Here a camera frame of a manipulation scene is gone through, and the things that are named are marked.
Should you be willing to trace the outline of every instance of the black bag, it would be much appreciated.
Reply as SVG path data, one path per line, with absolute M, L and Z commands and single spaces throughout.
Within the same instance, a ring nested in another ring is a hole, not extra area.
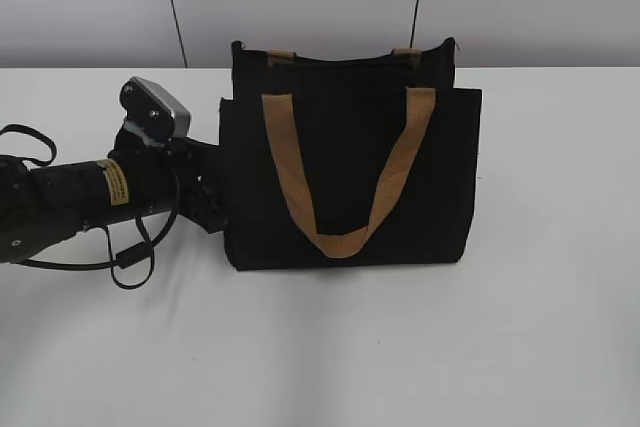
M 269 92 L 269 76 L 249 75 L 237 58 L 234 87 L 243 95 L 220 108 L 225 251 L 237 269 L 461 257 L 481 91 L 389 83 L 336 90 L 319 76 L 317 91 L 291 94 L 282 92 L 286 77 L 272 76 Z
M 453 37 L 435 49 L 394 49 L 372 59 L 323 61 L 282 50 L 245 50 L 231 44 L 233 98 L 263 93 L 376 92 L 410 87 L 453 87 Z

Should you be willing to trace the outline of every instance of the white table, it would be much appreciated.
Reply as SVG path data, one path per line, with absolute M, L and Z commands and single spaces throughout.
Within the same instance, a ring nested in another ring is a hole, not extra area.
M 4 70 L 2 124 L 42 129 L 58 163 L 104 158 L 131 75 L 217 141 L 227 70 Z M 640 69 L 460 70 L 484 106 L 456 266 L 237 273 L 220 234 L 183 220 L 139 291 L 1 265 L 0 425 L 637 427 L 639 84 Z M 20 136 L 0 151 L 46 152 Z M 116 249 L 136 235 L 115 228 Z M 41 258 L 105 249 L 90 232 Z

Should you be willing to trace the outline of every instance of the tan handle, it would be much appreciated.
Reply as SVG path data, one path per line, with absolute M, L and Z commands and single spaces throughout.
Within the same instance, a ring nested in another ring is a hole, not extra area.
M 296 53 L 290 50 L 269 50 L 267 51 L 267 65 L 273 67 L 276 64 L 293 64 L 295 57 Z
M 391 53 L 395 57 L 409 56 L 409 60 L 415 69 L 420 67 L 422 59 L 422 51 L 420 49 L 393 49 Z
M 342 259 L 357 254 L 393 210 L 424 139 L 435 101 L 434 89 L 407 88 L 407 121 L 378 179 L 369 223 L 344 235 L 326 235 L 319 234 L 316 226 L 293 117 L 293 97 L 291 94 L 262 96 L 271 155 L 289 213 L 298 228 L 324 255 Z

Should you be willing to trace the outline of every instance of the yellow label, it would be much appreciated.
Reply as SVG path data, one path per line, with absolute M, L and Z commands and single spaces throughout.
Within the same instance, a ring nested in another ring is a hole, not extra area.
M 111 205 L 122 205 L 129 202 L 129 187 L 124 172 L 113 159 L 98 160 L 96 162 L 104 169 L 104 178 L 109 186 Z

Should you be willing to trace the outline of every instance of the white wall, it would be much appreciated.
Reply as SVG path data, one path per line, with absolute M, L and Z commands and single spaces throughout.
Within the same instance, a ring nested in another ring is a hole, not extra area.
M 0 67 L 180 65 L 167 0 L 0 0 Z
M 190 66 L 229 43 L 327 58 L 408 42 L 414 0 L 176 0 Z M 461 66 L 640 65 L 636 0 L 422 0 L 417 45 Z M 0 67 L 180 66 L 169 0 L 0 0 Z

